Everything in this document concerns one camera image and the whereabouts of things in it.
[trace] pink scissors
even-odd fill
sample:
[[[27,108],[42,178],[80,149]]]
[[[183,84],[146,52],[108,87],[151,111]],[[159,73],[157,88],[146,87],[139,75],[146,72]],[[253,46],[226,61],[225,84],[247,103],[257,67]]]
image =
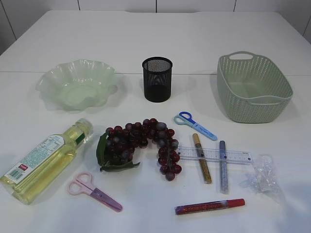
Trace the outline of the pink scissors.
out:
[[[87,176],[87,181],[83,181],[81,178],[82,176]],[[99,190],[92,184],[93,176],[91,173],[85,171],[79,173],[73,181],[71,181],[68,186],[67,190],[71,195],[79,195],[81,193],[88,194],[89,196],[93,197],[94,199],[98,200],[99,202],[105,204],[106,206],[110,207],[111,209],[120,212],[122,210],[122,206],[105,194],[103,191]],[[73,190],[73,185],[77,185],[79,190]]]

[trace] scissors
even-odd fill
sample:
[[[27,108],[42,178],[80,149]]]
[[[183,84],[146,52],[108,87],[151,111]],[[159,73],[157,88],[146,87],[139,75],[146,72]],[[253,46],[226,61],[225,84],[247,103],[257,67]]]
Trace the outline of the scissors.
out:
[[[196,123],[193,119],[192,119],[192,115],[189,112],[180,112],[178,115],[176,115],[174,117],[174,121],[177,125],[188,125],[191,128],[194,128],[196,131],[200,132],[201,134],[203,134],[204,136],[208,137],[209,139],[216,141],[217,140],[217,136],[212,134],[210,131],[208,131],[206,128],[204,128],[202,125]]]
[[[82,176],[87,176],[86,182],[82,180]],[[79,195],[81,193],[88,194],[89,196],[110,207],[111,209],[120,212],[123,207],[111,197],[109,197],[107,194],[105,194],[103,191],[95,187],[92,184],[92,180],[93,176],[91,175],[91,173],[87,171],[81,172],[73,179],[73,181],[69,182],[67,190],[71,195]],[[79,190],[73,190],[73,185],[77,185],[79,187]]]

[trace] plastic ruler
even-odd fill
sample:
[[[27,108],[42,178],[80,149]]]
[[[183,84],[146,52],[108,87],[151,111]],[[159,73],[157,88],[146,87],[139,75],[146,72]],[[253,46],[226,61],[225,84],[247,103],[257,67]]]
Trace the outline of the plastic ruler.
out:
[[[199,160],[206,159],[208,161],[220,162],[225,161],[229,164],[251,164],[252,157],[249,152],[226,150],[223,159],[220,159],[220,150],[202,149],[202,157],[198,157],[196,148],[194,147],[178,147],[176,152],[181,159]]]

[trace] cooking oil bottle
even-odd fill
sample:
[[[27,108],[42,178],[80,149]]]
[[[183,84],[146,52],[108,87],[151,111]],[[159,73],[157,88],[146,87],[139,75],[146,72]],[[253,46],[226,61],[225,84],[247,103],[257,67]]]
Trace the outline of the cooking oil bottle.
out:
[[[73,160],[76,149],[92,130],[92,124],[82,118],[63,134],[47,137],[0,181],[11,195],[30,204]]]

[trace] red label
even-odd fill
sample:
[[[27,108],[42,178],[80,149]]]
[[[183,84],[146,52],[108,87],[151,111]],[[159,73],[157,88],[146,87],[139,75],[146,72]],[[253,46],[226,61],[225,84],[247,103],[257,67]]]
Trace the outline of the red label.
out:
[[[19,165],[19,168],[25,171],[28,167],[24,164]]]

